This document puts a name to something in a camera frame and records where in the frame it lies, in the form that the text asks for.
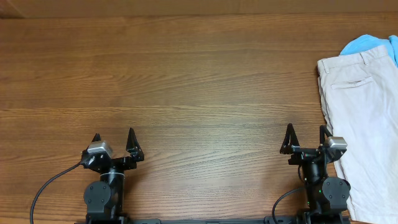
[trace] wooden table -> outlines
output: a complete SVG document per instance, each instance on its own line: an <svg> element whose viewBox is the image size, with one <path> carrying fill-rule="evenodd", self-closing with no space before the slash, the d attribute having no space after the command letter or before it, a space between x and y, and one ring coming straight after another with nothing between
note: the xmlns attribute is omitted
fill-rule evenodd
<svg viewBox="0 0 398 224"><path fill-rule="evenodd" d="M317 60L397 13L0 21L0 223L28 223L34 195L101 133L146 158L126 172L132 218L261 218L301 185L279 154L286 125L318 146ZM335 171L328 166L332 175ZM37 223L84 220L82 167L50 184ZM278 215L306 204L289 196Z"/></svg>

